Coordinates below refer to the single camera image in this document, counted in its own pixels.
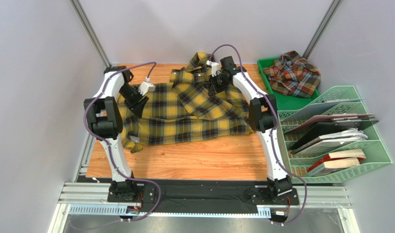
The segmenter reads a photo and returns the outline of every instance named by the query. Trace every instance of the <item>plastic basket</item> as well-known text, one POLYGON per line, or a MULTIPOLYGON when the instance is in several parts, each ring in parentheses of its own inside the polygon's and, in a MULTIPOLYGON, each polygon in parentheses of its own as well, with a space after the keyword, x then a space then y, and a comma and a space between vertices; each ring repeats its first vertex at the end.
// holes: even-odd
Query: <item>plastic basket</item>
POLYGON ((279 57, 258 60, 258 70, 260 76, 262 77, 263 84, 267 88, 267 92, 269 94, 275 95, 278 110, 301 109, 316 99, 319 96, 319 92, 315 90, 314 94, 310 98, 298 98, 293 96, 284 96, 272 90, 271 86, 269 85, 268 78, 266 77, 265 73, 263 73, 263 69, 272 66, 274 64, 274 60, 278 58, 279 57))
MULTIPOLYGON (((336 99, 344 99, 342 97, 343 95, 349 95, 354 92, 356 93, 355 88, 353 86, 336 86, 331 88, 327 92, 323 93, 322 96, 328 97, 332 95, 332 98, 334 98, 333 100, 336 100, 336 99)), ((351 180, 355 177, 364 175, 368 172, 374 171, 376 169, 382 168, 392 163, 391 158, 374 126, 371 126, 364 130, 364 133, 368 136, 368 140, 353 142, 341 148, 335 149, 333 151, 328 151, 323 154, 301 154, 298 155, 296 158, 292 157, 290 152, 288 152, 288 148, 291 145, 293 145, 293 143, 295 143, 297 140, 299 140, 303 134, 301 133, 296 135, 286 135, 284 134, 284 132, 287 132, 295 128, 296 126, 302 124, 305 120, 307 120, 307 119, 303 119, 303 120, 297 119, 297 121, 290 121, 290 122, 285 120, 295 112, 297 111, 278 111, 279 120, 281 121, 281 124, 277 129, 279 149, 285 167, 289 168, 294 174, 301 176, 307 183, 343 183, 345 181, 351 180), (342 151, 342 150, 351 150, 351 149, 362 149, 367 159, 362 161, 362 163, 359 166, 347 168, 325 176, 304 177, 307 168, 312 166, 315 162, 317 162, 327 153, 342 151)), ((367 110, 365 109, 365 106, 361 101, 348 102, 348 103, 340 103, 332 107, 328 111, 324 112, 323 115, 342 114, 342 113, 364 114, 367 113, 367 110)), ((301 183, 301 181, 297 178, 292 178, 292 182, 301 183)))

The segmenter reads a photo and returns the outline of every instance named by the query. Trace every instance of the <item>light green basket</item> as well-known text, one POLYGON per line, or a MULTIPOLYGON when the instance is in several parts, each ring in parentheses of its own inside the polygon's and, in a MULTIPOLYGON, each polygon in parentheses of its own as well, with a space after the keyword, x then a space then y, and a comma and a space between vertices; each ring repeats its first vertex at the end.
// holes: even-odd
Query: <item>light green basket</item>
MULTIPOLYGON (((320 97, 314 100, 312 103, 320 103, 325 100, 339 100, 339 99, 358 99, 359 96, 353 86, 336 86, 323 93, 320 97)), ((307 119, 296 119, 294 121, 287 121, 289 116, 296 113, 297 111, 278 111, 279 121, 281 122, 278 127, 278 143, 279 149, 282 155, 282 160, 286 168, 289 168, 293 173, 301 176, 307 183, 343 183, 351 180, 355 177, 364 175, 370 171, 382 168, 392 163, 389 154, 380 139, 380 136, 374 126, 371 126, 364 130, 364 133, 368 136, 368 140, 357 141, 347 144, 341 148, 338 148, 329 152, 336 152, 342 150, 351 149, 362 149, 367 159, 362 161, 359 166, 347 168, 338 172, 334 172, 321 177, 304 177, 308 167, 312 166, 315 162, 325 156, 324 154, 300 154, 296 158, 293 158, 288 152, 288 148, 292 146, 297 140, 299 140, 303 134, 296 135, 285 135, 285 132, 297 127, 307 119)), ((342 113, 357 113, 365 114, 363 103, 360 102, 347 102, 340 103, 328 111, 322 113, 323 115, 328 114, 342 114, 342 113)), ((293 183, 301 183, 297 178, 292 178, 293 183)))

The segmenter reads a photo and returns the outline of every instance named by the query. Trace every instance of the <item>plaid pattern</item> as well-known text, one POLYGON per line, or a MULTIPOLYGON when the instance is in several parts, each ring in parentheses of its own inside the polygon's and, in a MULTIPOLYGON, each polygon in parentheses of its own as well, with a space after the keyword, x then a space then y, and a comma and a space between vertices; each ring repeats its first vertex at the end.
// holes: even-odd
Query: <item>plaid pattern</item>
POLYGON ((308 98, 321 81, 318 69, 295 51, 284 53, 263 72, 272 90, 285 96, 308 98))
POLYGON ((134 153, 142 149, 142 144, 194 142, 253 133, 247 119, 248 103, 235 86, 230 85, 216 96, 208 95, 211 70, 205 64, 209 56, 197 53, 187 66, 171 72, 170 83, 156 84, 155 91, 146 94, 150 99, 142 118, 125 107, 124 97, 118 97, 124 119, 124 147, 134 153))

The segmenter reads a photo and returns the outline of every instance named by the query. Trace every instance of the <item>yellow plaid fabric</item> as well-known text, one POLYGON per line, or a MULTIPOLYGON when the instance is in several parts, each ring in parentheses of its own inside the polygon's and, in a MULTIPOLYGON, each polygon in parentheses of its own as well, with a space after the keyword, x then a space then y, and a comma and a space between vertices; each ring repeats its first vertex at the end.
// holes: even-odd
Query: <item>yellow plaid fabric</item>
POLYGON ((233 85, 216 96, 208 95, 211 70, 205 65, 210 54, 197 53, 189 64, 173 70, 170 83, 155 84, 136 117, 119 96, 117 104, 124 121, 122 144, 131 153, 143 145, 164 145, 208 140, 223 135, 249 134, 249 106, 233 85))

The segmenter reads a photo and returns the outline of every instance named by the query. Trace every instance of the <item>wooden table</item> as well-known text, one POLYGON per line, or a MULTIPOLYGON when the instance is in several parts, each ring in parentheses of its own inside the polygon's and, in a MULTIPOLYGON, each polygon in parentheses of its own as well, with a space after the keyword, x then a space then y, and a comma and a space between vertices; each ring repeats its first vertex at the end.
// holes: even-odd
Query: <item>wooden table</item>
MULTIPOLYGON (((135 64, 120 64, 127 67, 135 64)), ((151 83, 168 83, 172 69, 185 64, 158 64, 151 74, 151 83)), ((264 91, 255 64, 243 65, 252 80, 264 91)), ((133 84, 140 84, 150 67, 133 69, 133 84)), ((221 136, 201 142, 186 142, 162 146, 144 146, 125 158, 136 178, 265 180, 267 166, 258 136, 221 136)), ((87 177, 111 177, 111 168, 104 149, 98 141, 94 146, 87 177)))

